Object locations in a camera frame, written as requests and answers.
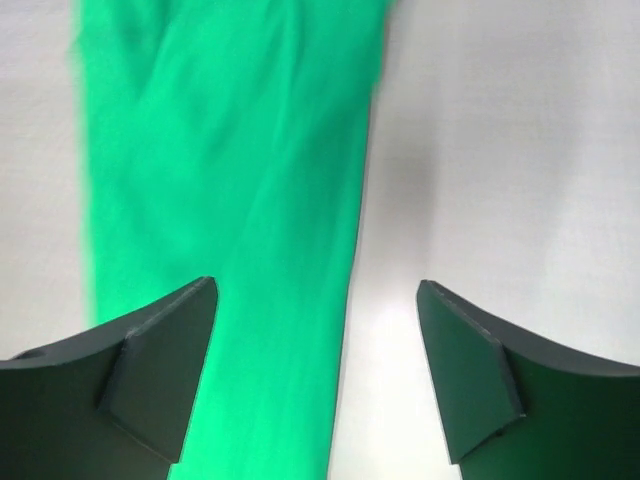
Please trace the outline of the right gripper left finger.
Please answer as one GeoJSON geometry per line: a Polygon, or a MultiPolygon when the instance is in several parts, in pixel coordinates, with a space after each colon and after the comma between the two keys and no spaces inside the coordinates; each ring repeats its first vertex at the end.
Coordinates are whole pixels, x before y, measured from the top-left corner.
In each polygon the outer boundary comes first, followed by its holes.
{"type": "Polygon", "coordinates": [[[164,479],[180,460],[214,326],[201,277],[1,364],[5,479],[164,479]]]}

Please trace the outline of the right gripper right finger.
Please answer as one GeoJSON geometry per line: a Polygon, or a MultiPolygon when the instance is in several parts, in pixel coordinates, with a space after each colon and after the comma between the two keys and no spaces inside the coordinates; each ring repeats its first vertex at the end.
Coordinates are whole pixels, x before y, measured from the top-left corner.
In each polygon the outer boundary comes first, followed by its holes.
{"type": "Polygon", "coordinates": [[[417,291],[449,459],[465,479],[636,479],[639,369],[417,291]]]}

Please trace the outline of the green t shirt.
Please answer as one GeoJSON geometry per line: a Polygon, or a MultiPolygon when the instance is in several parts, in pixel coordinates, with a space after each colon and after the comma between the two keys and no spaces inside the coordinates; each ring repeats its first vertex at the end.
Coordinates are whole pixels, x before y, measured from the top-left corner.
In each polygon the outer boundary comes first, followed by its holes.
{"type": "Polygon", "coordinates": [[[219,301],[175,479],[323,479],[388,1],[78,1],[91,319],[219,301]]]}

